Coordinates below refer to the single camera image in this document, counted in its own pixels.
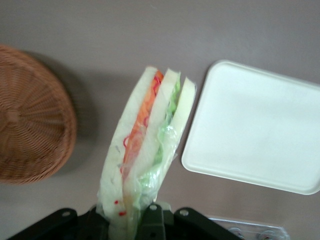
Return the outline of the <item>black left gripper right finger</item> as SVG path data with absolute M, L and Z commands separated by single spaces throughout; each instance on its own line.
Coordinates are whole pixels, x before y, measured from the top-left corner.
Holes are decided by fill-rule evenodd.
M 240 237 L 190 207 L 172 212 L 169 205 L 150 204 L 143 213 L 137 240 L 239 240 Z

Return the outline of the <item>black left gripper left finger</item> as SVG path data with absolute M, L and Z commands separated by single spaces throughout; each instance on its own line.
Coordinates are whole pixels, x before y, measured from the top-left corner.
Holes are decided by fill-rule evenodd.
M 96 206 L 78 215 L 61 208 L 10 237 L 11 240 L 107 240 L 109 222 L 96 212 Z

